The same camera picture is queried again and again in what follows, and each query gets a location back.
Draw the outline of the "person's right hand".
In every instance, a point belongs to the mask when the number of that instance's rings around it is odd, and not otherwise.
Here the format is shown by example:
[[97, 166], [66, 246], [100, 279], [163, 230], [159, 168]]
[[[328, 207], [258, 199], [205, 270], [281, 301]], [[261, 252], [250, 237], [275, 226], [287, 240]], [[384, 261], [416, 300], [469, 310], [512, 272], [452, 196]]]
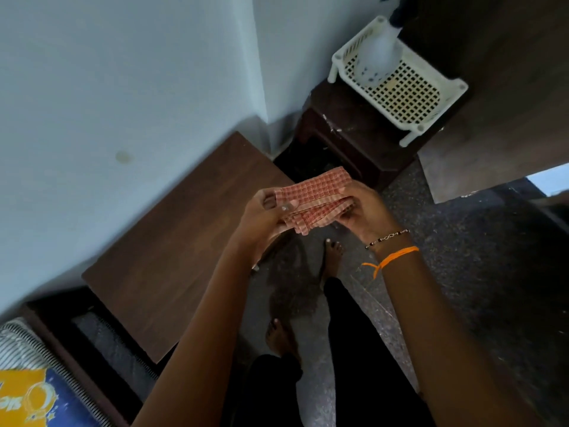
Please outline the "person's right hand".
[[[351, 181], [349, 184], [362, 184]], [[380, 195], [363, 184], [363, 197], [360, 202], [353, 202], [351, 209], [342, 214], [337, 221], [349, 229], [366, 246], [378, 244], [396, 232], [403, 231], [388, 210]]]

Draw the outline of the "person's left hand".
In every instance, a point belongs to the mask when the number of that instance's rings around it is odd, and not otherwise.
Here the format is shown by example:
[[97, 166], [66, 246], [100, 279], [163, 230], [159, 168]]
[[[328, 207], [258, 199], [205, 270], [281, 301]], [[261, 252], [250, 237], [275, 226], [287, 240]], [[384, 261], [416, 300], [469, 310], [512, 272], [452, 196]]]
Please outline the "person's left hand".
[[266, 200], [276, 200], [276, 188], [257, 191], [247, 203], [244, 214], [234, 234], [239, 250], [245, 254], [252, 269], [266, 249], [282, 232], [287, 230], [285, 217], [271, 217], [266, 211]]

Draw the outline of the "red checkered cloth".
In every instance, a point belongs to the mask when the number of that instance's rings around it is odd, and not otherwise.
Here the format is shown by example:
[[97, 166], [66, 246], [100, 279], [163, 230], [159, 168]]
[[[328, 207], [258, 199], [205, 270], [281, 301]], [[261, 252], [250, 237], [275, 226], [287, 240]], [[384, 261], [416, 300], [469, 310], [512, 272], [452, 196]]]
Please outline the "red checkered cloth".
[[317, 177], [274, 191], [277, 206], [298, 201], [298, 206], [282, 218], [280, 232], [290, 229], [308, 235], [315, 228], [325, 227], [354, 206], [354, 200], [340, 189], [352, 181], [343, 167], [336, 167]]

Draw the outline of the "person's right forearm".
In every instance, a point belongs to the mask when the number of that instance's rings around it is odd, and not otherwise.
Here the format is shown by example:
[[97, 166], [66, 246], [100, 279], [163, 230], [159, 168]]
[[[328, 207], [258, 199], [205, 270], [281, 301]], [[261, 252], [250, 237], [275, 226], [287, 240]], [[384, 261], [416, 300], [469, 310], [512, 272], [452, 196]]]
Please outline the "person's right forearm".
[[[406, 233], [371, 246], [378, 262], [414, 246]], [[543, 427], [542, 419], [467, 330], [420, 251], [381, 271], [418, 384], [437, 427]]]

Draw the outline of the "person's left forearm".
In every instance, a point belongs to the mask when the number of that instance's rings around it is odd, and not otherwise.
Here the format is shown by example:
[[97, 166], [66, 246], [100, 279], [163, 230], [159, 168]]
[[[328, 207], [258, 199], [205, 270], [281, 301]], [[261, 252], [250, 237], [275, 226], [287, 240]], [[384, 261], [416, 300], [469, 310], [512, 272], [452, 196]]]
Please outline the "person's left forearm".
[[235, 233], [131, 427], [218, 427], [258, 243]]

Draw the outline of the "person's foot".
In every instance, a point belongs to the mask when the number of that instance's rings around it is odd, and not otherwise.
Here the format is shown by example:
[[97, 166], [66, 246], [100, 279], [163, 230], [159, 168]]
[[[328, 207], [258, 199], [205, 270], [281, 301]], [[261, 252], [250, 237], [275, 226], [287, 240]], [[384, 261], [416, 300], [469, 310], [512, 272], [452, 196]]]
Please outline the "person's foot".
[[293, 357], [300, 366], [302, 365], [302, 358], [294, 332], [292, 329], [284, 326], [280, 319], [271, 319], [267, 327], [265, 340], [268, 348], [276, 356], [280, 358], [285, 356]]
[[319, 273], [320, 289], [324, 291], [326, 282], [331, 278], [338, 277], [340, 263], [343, 258], [344, 248], [338, 241], [326, 238], [324, 241], [324, 254]]

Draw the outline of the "orange thread wristband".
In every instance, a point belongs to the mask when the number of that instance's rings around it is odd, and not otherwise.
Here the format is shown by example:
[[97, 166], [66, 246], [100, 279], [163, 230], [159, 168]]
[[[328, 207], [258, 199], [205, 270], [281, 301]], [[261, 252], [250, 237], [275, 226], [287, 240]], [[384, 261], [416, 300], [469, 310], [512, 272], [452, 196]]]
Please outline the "orange thread wristband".
[[375, 280], [380, 271], [382, 271], [383, 268], [385, 268], [389, 263], [393, 262], [394, 260], [397, 260], [398, 258], [405, 256], [407, 254], [410, 254], [412, 252], [416, 252], [416, 251], [420, 251], [420, 249], [417, 246], [410, 246], [407, 248], [403, 248], [400, 249], [399, 251], [395, 251], [394, 253], [389, 254], [385, 259], [383, 259], [381, 262], [379, 262], [378, 264], [373, 264], [373, 263], [369, 263], [369, 262], [364, 262], [361, 264], [361, 266], [367, 266], [367, 267], [371, 267], [373, 268], [373, 279]]

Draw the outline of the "brown wooden side table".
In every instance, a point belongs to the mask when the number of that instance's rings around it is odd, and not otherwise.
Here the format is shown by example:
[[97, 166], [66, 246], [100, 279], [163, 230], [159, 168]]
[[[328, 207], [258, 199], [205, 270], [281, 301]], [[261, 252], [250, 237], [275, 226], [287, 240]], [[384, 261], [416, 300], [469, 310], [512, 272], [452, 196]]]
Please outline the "brown wooden side table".
[[157, 364], [195, 314], [247, 202], [262, 188], [292, 184], [235, 132], [97, 258], [82, 279]]

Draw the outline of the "white plastic lattice basket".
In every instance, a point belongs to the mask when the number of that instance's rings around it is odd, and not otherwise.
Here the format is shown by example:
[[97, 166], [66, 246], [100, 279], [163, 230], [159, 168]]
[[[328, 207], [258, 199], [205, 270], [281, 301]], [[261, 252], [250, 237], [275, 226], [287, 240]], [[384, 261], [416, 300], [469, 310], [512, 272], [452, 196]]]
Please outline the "white plastic lattice basket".
[[391, 124], [406, 131], [399, 142], [406, 147], [433, 127], [469, 86], [461, 78], [446, 78], [399, 38], [403, 53], [397, 69], [377, 87], [360, 86], [354, 78], [359, 46], [386, 23], [390, 23], [386, 17], [377, 16], [333, 54], [328, 82], [341, 78]]

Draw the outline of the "person's left foot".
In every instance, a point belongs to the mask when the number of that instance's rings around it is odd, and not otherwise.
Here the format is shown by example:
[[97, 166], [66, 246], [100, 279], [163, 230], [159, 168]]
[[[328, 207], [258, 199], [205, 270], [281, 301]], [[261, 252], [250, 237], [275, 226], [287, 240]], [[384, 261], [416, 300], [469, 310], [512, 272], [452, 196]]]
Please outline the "person's left foot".
[[302, 358], [294, 332], [292, 329], [284, 326], [280, 319], [271, 319], [267, 327], [265, 340], [268, 348], [276, 356], [280, 358], [285, 356], [293, 357], [300, 366], [302, 365]]

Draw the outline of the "translucent plastic bag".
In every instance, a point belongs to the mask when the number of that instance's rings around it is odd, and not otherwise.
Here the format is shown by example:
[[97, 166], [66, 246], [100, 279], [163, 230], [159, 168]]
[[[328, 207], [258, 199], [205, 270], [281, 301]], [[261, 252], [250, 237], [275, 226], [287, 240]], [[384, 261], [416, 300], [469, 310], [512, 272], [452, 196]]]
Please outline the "translucent plastic bag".
[[397, 69], [403, 53], [398, 40], [401, 31], [402, 27], [386, 23], [359, 46], [354, 78], [360, 86], [377, 87]]

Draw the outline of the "person's right leg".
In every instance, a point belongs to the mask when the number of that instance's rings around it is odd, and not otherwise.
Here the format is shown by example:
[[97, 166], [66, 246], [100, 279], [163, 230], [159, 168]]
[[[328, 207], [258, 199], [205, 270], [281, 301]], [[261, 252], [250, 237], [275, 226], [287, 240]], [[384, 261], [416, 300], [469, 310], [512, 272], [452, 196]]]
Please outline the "person's right leg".
[[337, 427], [436, 427], [372, 321], [341, 280], [326, 279]]

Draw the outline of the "person's leg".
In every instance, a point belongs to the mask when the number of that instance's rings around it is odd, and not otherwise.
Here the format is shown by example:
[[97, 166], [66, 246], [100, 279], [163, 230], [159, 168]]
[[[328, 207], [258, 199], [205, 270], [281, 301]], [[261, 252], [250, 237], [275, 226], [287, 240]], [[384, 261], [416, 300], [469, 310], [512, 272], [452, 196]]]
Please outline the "person's leg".
[[436, 427], [372, 321], [341, 280], [326, 279], [337, 427]]
[[260, 355], [248, 372], [232, 427], [304, 427], [296, 394], [302, 375], [291, 353]]

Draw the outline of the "person's left leg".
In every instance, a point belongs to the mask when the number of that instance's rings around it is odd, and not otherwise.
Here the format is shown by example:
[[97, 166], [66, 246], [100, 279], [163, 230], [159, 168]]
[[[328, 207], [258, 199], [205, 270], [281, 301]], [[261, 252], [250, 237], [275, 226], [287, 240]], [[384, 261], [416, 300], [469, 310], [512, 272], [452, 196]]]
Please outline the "person's left leg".
[[296, 394], [302, 375], [291, 353], [260, 355], [248, 372], [232, 427], [304, 427]]

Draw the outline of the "dark wooden bed frame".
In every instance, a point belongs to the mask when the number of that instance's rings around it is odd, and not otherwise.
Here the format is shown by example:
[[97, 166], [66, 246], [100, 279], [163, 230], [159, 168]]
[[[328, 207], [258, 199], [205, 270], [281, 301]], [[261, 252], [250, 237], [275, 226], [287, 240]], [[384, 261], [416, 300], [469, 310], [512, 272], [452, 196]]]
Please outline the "dark wooden bed frame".
[[27, 301], [20, 315], [117, 427], [131, 426], [174, 351], [152, 361], [87, 286]]

